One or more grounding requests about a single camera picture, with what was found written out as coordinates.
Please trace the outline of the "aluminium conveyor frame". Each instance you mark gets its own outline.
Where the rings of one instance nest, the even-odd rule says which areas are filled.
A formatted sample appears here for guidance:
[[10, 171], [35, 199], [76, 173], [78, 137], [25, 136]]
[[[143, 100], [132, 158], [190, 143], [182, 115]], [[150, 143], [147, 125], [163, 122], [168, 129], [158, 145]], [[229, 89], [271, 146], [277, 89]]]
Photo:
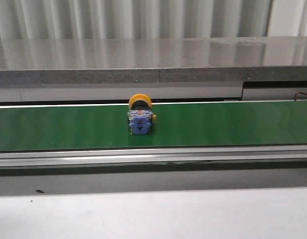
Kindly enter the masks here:
[[[53, 106], [99, 105], [0, 106], [0, 108]], [[307, 167], [307, 144], [0, 151], [0, 176], [303, 167]]]

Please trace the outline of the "grey stone counter slab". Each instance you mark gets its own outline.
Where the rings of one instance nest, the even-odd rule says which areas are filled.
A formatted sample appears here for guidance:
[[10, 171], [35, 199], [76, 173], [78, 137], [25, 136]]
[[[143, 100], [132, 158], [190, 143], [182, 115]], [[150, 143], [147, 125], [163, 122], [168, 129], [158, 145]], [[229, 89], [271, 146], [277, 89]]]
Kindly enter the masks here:
[[307, 81], [307, 37], [0, 40], [0, 85]]

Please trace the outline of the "yellow mushroom push button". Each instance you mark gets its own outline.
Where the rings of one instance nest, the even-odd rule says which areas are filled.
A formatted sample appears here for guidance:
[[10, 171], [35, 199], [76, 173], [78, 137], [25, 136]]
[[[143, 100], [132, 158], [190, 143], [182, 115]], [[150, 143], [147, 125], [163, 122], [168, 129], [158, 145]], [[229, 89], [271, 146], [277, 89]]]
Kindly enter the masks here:
[[129, 99], [127, 117], [131, 134], [151, 134], [156, 115], [152, 111], [152, 101], [150, 97], [145, 94], [133, 95]]

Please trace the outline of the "green conveyor belt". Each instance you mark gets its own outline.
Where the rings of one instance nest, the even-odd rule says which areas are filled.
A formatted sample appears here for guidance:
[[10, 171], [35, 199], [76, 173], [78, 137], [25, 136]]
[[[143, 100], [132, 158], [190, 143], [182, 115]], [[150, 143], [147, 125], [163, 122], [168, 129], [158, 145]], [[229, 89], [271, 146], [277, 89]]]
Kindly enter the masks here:
[[132, 135], [128, 107], [0, 108], [0, 151], [307, 144], [307, 101], [154, 105], [150, 135]]

